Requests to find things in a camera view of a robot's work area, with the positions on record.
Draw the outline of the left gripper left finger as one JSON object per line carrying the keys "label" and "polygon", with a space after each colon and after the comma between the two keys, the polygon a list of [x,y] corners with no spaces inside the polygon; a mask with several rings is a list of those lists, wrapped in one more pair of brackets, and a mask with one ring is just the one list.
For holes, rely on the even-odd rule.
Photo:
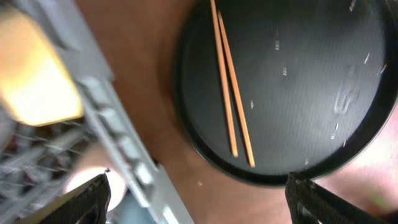
{"label": "left gripper left finger", "polygon": [[91,198],[93,190],[69,193],[16,221],[17,224],[105,224],[107,203]]}

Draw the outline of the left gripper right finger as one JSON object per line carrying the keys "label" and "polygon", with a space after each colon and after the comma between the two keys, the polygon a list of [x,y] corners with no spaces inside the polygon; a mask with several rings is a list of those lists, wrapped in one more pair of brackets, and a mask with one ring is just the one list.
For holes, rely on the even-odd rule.
{"label": "left gripper right finger", "polygon": [[295,172],[288,176],[285,197],[293,224],[383,222]]}

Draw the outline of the pink cup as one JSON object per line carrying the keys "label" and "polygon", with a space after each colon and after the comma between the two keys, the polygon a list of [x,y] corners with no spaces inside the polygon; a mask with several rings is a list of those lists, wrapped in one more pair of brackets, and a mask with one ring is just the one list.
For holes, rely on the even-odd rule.
{"label": "pink cup", "polygon": [[124,198],[127,187],[124,179],[115,170],[93,166],[72,172],[63,187],[63,193],[78,193],[93,190],[91,198],[107,203],[107,211],[114,210]]}

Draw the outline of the light blue cup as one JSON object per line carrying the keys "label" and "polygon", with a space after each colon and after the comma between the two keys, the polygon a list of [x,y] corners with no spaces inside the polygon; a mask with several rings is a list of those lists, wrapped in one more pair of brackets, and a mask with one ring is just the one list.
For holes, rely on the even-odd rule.
{"label": "light blue cup", "polygon": [[141,207],[134,196],[127,193],[120,204],[108,212],[106,224],[155,224],[148,209]]}

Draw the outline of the wooden chopstick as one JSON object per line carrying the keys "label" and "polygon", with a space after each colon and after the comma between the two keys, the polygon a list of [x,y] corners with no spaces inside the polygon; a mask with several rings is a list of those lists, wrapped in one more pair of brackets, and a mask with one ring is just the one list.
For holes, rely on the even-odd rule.
{"label": "wooden chopstick", "polygon": [[231,152],[234,157],[238,157],[238,148],[236,144],[236,136],[234,130],[233,114],[231,110],[231,101],[229,95],[229,86],[226,74],[226,66],[224,61],[223,45],[221,41],[220,25],[218,22],[217,10],[215,0],[210,0],[211,16],[213,21],[213,28],[215,33],[216,51],[218,57],[218,65],[220,70],[221,86],[223,90],[224,107],[226,113],[226,121],[228,125],[229,142],[231,145]]}
{"label": "wooden chopstick", "polygon": [[243,138],[244,138],[244,143],[246,146],[246,154],[248,157],[248,162],[249,165],[252,168],[255,168],[256,164],[255,164],[255,160],[254,160],[254,154],[252,151],[252,146],[251,146],[251,139],[249,136],[249,131],[248,131],[248,126],[247,126],[247,122],[246,122],[246,117],[244,114],[244,108],[243,108],[243,103],[242,103],[242,99],[241,99],[241,94],[239,91],[239,85],[238,85],[238,80],[236,78],[236,71],[234,68],[234,63],[233,63],[233,58],[231,55],[231,50],[229,47],[229,42],[228,42],[228,37],[226,34],[226,29],[224,26],[224,22],[223,22],[223,18],[221,15],[221,11],[218,10],[218,20],[219,20],[219,24],[220,24],[220,30],[221,30],[221,36],[223,39],[223,46],[224,46],[224,51],[226,54],[226,61],[228,64],[228,69],[229,69],[229,76],[231,79],[231,84],[233,87],[233,93],[234,93],[234,97],[235,97],[235,102],[236,102],[236,106],[237,106],[237,110],[238,110],[238,115],[239,115],[239,120],[241,123],[241,129],[242,129],[242,133],[243,133]]}

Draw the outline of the yellow bowl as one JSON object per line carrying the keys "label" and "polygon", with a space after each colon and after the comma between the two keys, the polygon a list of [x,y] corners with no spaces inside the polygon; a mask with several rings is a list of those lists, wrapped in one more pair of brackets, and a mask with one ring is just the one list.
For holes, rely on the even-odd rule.
{"label": "yellow bowl", "polygon": [[42,29],[22,11],[1,9],[1,104],[29,126],[81,118],[83,103]]}

